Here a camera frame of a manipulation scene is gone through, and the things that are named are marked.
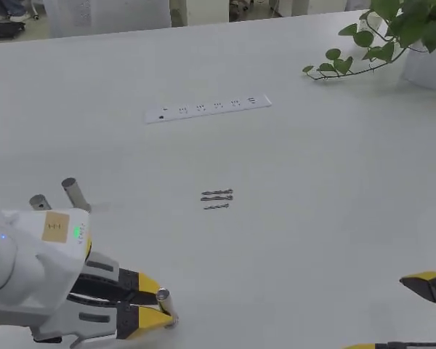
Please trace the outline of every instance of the green plant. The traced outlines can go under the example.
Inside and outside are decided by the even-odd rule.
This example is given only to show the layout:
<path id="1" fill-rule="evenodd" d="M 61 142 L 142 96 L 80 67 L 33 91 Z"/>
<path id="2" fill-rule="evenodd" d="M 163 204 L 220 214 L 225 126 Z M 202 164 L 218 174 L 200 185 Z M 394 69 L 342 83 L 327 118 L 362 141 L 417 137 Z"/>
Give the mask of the green plant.
<path id="1" fill-rule="evenodd" d="M 368 17 L 374 12 L 387 24 L 384 35 L 368 22 Z M 355 44 L 366 48 L 364 60 L 379 61 L 380 64 L 352 71 L 353 58 L 342 58 L 341 50 L 333 48 L 326 52 L 329 62 L 320 64 L 318 68 L 308 65 L 302 72 L 314 80 L 352 76 L 393 63 L 408 49 L 416 50 L 411 45 L 418 41 L 427 49 L 423 52 L 436 50 L 436 0 L 371 0 L 370 9 L 360 16 L 360 20 L 365 20 L 369 31 L 358 31 L 358 25 L 351 24 L 342 29 L 339 35 L 351 36 Z M 374 33 L 383 41 L 382 46 L 372 46 Z"/>

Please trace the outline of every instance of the power strip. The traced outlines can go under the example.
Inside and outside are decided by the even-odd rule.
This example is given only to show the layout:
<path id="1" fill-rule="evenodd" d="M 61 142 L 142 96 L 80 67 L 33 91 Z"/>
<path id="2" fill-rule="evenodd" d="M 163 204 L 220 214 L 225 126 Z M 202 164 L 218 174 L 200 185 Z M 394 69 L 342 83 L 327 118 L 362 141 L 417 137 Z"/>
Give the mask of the power strip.
<path id="1" fill-rule="evenodd" d="M 210 103 L 183 104 L 172 107 L 161 107 L 145 112 L 145 123 L 154 124 L 178 119 L 195 118 L 196 116 L 231 113 L 248 109 L 270 107 L 272 103 L 266 95 L 255 95 L 245 98 L 233 98 Z"/>

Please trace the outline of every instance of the potted plant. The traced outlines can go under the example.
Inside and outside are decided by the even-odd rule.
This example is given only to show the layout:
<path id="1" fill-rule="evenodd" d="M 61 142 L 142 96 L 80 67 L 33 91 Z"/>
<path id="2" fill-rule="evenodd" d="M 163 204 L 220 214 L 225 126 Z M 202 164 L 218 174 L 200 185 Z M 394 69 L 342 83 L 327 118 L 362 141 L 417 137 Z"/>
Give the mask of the potted plant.
<path id="1" fill-rule="evenodd" d="M 386 23 L 384 34 L 370 24 L 371 16 L 380 16 Z M 365 49 L 363 60 L 371 62 L 369 68 L 352 70 L 352 56 L 342 57 L 341 50 L 333 48 L 326 52 L 327 63 L 317 68 L 308 65 L 303 73 L 314 80 L 354 76 L 394 63 L 409 52 L 403 77 L 436 89 L 436 0 L 371 0 L 370 9 L 360 20 L 366 23 L 367 30 L 359 31 L 355 23 L 339 35 L 351 36 L 356 45 Z M 381 45 L 374 44 L 375 36 L 381 39 Z"/>

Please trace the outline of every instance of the metal pin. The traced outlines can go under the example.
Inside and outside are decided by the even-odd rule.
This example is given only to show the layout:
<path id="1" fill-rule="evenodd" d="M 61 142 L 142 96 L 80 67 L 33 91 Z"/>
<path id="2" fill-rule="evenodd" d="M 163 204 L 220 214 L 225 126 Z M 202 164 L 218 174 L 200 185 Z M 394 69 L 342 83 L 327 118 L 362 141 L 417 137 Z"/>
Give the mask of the metal pin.
<path id="1" fill-rule="evenodd" d="M 216 201 L 216 200 L 234 200 L 234 197 L 232 195 L 226 195 L 226 196 L 210 196 L 201 198 L 201 201 Z"/>
<path id="2" fill-rule="evenodd" d="M 42 194 L 37 194 L 34 195 L 32 198 L 30 198 L 29 204 L 36 211 L 47 211 L 49 209 L 52 209 L 51 206 L 49 205 L 49 202 Z"/>
<path id="3" fill-rule="evenodd" d="M 222 194 L 232 194 L 233 189 L 216 190 L 216 191 L 204 191 L 202 195 L 222 195 Z"/>
<path id="4" fill-rule="evenodd" d="M 171 300 L 171 294 L 169 290 L 162 287 L 157 291 L 156 297 L 158 306 L 160 307 L 161 311 L 163 311 L 165 314 L 172 316 L 173 318 L 173 321 L 169 325 L 167 325 L 166 328 L 170 329 L 175 327 L 177 325 L 177 322 L 179 321 L 179 316 L 174 310 L 173 301 Z"/>
<path id="5" fill-rule="evenodd" d="M 91 212 L 92 208 L 82 195 L 81 189 L 79 189 L 79 185 L 76 182 L 76 179 L 66 178 L 61 182 L 61 185 L 63 189 L 65 189 L 66 195 L 68 195 L 68 198 L 73 204 L 73 207 Z"/>
<path id="6" fill-rule="evenodd" d="M 203 209 L 227 209 L 229 204 L 221 204 L 221 205 L 213 205 L 213 206 L 205 206 Z"/>

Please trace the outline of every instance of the metal rod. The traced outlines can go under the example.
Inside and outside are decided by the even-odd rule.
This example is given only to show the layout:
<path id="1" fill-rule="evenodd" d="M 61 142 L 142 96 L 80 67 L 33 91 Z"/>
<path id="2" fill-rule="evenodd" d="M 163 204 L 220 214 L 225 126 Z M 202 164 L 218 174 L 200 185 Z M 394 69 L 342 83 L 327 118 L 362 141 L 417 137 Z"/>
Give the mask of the metal rod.
<path id="1" fill-rule="evenodd" d="M 173 307 L 173 301 L 171 300 L 171 294 L 168 289 L 161 288 L 157 291 L 157 302 L 161 311 L 172 316 L 173 321 L 166 326 L 166 328 L 173 328 L 177 325 L 179 321 L 179 316 Z"/>
<path id="2" fill-rule="evenodd" d="M 42 194 L 37 194 L 34 195 L 32 198 L 30 198 L 29 204 L 36 211 L 47 211 L 49 209 L 52 209 L 51 206 L 49 205 L 49 202 Z"/>
<path id="3" fill-rule="evenodd" d="M 72 177 L 66 178 L 61 182 L 61 185 L 63 189 L 65 189 L 66 195 L 68 195 L 68 198 L 73 204 L 73 207 L 91 212 L 92 208 L 87 203 L 84 195 L 82 195 L 81 189 L 79 188 L 76 179 Z"/>

